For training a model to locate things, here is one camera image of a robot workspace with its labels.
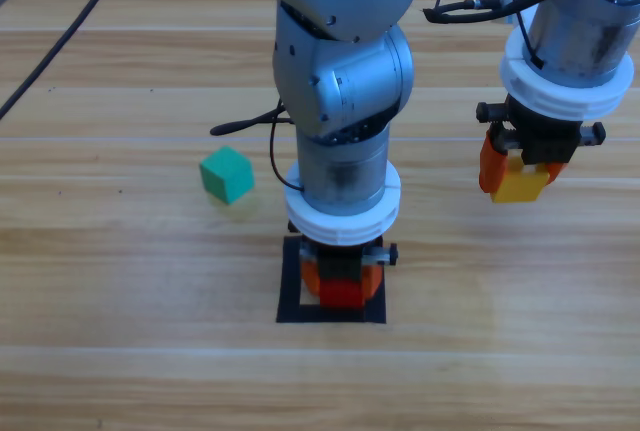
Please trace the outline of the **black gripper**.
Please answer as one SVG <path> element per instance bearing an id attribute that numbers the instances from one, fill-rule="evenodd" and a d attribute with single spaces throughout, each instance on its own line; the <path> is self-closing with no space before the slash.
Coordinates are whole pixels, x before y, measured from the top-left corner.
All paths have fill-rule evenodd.
<path id="1" fill-rule="evenodd" d="M 385 266 L 395 266 L 396 243 L 384 244 L 382 235 L 364 244 L 334 246 L 313 241 L 288 222 L 287 283 L 305 284 L 313 296 L 324 281 L 350 280 L 362 284 L 365 299 L 372 299 L 384 277 Z"/>
<path id="2" fill-rule="evenodd" d="M 480 102 L 476 118 L 490 124 L 479 168 L 479 185 L 487 194 L 516 194 L 523 162 L 543 164 L 548 186 L 566 169 L 577 148 L 599 146 L 606 139 L 601 122 L 584 126 L 582 121 L 543 116 L 511 95 L 503 103 Z M 512 150 L 520 150 L 521 157 L 509 157 Z"/>

